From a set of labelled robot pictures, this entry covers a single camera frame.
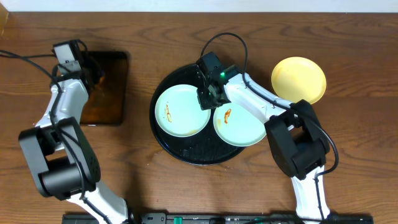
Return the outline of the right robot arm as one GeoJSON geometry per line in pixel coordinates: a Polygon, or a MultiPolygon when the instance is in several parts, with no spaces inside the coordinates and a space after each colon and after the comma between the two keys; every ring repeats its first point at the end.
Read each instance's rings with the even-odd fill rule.
{"type": "Polygon", "coordinates": [[[196,64],[204,82],[198,90],[201,108],[234,103],[263,123],[275,163],[292,179],[297,215],[305,223],[326,220],[322,176],[330,147],[311,104],[273,95],[236,66],[225,67],[213,52],[201,54],[196,64]]]}

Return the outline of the light blue plate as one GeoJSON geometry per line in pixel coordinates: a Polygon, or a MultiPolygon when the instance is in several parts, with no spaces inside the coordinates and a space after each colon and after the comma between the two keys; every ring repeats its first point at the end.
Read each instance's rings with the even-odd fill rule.
{"type": "Polygon", "coordinates": [[[236,103],[215,109],[213,126],[217,135],[232,146],[251,146],[266,136],[264,124],[236,103]]]}
{"type": "Polygon", "coordinates": [[[211,111],[202,110],[197,87],[180,84],[166,89],[155,104],[155,120],[171,136],[187,138],[199,133],[209,122],[211,111]]]}

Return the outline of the light blue plate top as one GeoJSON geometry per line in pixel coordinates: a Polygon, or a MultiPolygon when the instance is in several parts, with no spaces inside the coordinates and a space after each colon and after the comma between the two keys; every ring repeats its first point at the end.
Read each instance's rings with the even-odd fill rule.
{"type": "Polygon", "coordinates": [[[155,104],[155,120],[171,136],[187,138],[199,133],[209,122],[211,111],[202,110],[197,87],[180,84],[166,89],[155,104]]]}

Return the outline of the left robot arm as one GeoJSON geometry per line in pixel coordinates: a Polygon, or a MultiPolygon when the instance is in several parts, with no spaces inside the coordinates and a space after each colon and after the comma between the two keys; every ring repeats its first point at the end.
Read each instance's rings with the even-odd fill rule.
{"type": "Polygon", "coordinates": [[[103,72],[80,39],[53,46],[58,60],[52,72],[51,99],[43,117],[18,137],[37,190],[66,200],[98,223],[131,223],[127,202],[101,180],[98,159],[80,128],[83,108],[103,72]]]}

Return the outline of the yellow plate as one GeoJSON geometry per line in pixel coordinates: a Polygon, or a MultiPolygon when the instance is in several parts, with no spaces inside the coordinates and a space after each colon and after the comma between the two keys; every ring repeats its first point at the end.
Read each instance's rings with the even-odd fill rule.
{"type": "Polygon", "coordinates": [[[271,84],[277,96],[310,104],[319,101],[326,91],[326,76],[313,61],[304,57],[281,60],[271,73],[271,84]]]}

